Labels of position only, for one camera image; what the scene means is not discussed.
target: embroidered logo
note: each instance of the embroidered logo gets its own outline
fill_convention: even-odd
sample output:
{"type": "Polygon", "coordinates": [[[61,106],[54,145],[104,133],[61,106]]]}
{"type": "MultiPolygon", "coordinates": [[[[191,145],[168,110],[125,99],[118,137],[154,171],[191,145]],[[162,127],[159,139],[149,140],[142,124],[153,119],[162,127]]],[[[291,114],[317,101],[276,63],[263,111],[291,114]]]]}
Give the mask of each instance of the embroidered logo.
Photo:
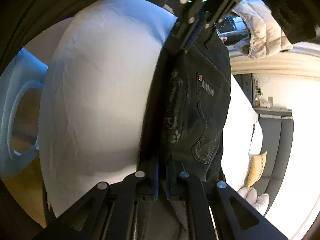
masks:
{"type": "Polygon", "coordinates": [[[213,89],[204,81],[204,79],[202,80],[202,84],[201,84],[201,87],[207,91],[207,93],[213,97],[214,95],[214,91],[213,89]]]}

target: white wall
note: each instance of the white wall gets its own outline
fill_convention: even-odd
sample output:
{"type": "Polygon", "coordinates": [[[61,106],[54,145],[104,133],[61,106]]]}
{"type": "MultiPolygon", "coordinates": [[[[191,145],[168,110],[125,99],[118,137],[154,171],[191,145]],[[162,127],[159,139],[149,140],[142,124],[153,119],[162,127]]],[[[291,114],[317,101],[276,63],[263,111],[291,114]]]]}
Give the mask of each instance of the white wall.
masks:
{"type": "MultiPolygon", "coordinates": [[[[266,215],[290,239],[303,225],[320,195],[320,82],[293,76],[257,74],[256,77],[263,81],[263,98],[272,96],[274,107],[292,109],[294,118],[292,150],[284,181],[266,215]]],[[[319,206],[313,216],[318,214],[319,206]]],[[[310,217],[301,233],[308,230],[314,219],[315,216],[310,217]]]]}

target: jeans back pocket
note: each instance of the jeans back pocket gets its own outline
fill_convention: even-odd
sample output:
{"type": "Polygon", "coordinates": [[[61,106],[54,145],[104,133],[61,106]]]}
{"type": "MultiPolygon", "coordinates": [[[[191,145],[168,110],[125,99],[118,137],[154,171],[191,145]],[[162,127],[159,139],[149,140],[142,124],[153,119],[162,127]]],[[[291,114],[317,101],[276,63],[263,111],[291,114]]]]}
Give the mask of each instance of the jeans back pocket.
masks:
{"type": "Polygon", "coordinates": [[[212,153],[219,142],[230,103],[230,95],[224,93],[210,82],[210,78],[197,73],[196,97],[197,109],[203,121],[203,133],[192,147],[193,157],[208,164],[212,153]]]}

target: wooden floor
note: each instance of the wooden floor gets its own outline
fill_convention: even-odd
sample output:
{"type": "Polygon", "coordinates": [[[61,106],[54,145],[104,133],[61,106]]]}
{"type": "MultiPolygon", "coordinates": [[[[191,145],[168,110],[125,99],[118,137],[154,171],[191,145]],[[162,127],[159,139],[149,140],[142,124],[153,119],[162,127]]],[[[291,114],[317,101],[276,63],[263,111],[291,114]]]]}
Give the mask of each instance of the wooden floor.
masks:
{"type": "Polygon", "coordinates": [[[39,157],[36,157],[18,175],[4,179],[3,182],[25,212],[44,228],[46,224],[42,201],[42,174],[39,157]]]}
{"type": "MultiPolygon", "coordinates": [[[[40,90],[31,89],[19,103],[10,142],[11,147],[17,152],[29,149],[36,142],[40,97],[40,90]]],[[[22,172],[12,178],[3,179],[3,182],[25,212],[45,227],[39,157],[36,157],[22,172]]]]}

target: yellow pillow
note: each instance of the yellow pillow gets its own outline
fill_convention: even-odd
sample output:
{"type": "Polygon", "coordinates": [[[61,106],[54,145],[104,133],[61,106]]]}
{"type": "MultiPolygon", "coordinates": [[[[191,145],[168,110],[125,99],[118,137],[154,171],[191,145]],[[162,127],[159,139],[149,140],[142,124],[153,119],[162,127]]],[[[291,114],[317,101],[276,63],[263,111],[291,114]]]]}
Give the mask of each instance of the yellow pillow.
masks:
{"type": "Polygon", "coordinates": [[[266,165],[266,159],[267,152],[252,157],[248,180],[247,184],[245,185],[247,188],[251,187],[256,181],[261,178],[264,166],[266,165]]]}

